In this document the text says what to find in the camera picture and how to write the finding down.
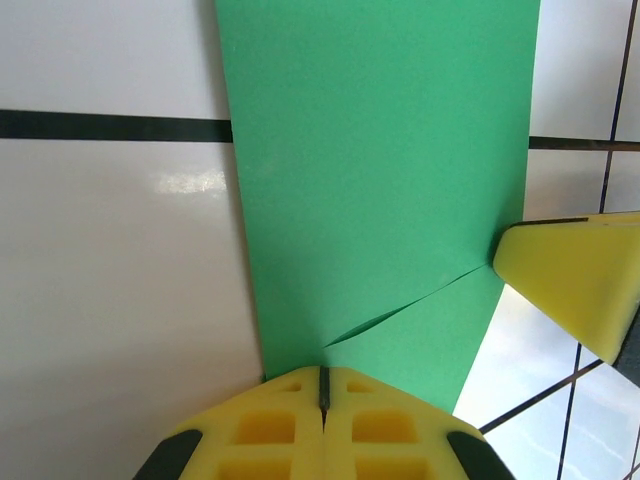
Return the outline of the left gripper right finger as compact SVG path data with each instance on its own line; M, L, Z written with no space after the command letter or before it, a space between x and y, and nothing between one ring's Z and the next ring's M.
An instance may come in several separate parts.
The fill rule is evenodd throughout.
M323 369L324 480L515 480L481 432L349 368Z

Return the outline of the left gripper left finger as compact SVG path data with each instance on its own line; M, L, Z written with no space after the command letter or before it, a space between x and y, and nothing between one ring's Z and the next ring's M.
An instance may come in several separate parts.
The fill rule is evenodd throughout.
M319 383L301 368L192 416L132 480L322 480Z

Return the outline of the green paper sheet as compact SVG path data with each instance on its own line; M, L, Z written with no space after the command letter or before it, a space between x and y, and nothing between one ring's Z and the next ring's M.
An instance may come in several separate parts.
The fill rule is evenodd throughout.
M522 217L540 0L216 0L264 369L452 411Z

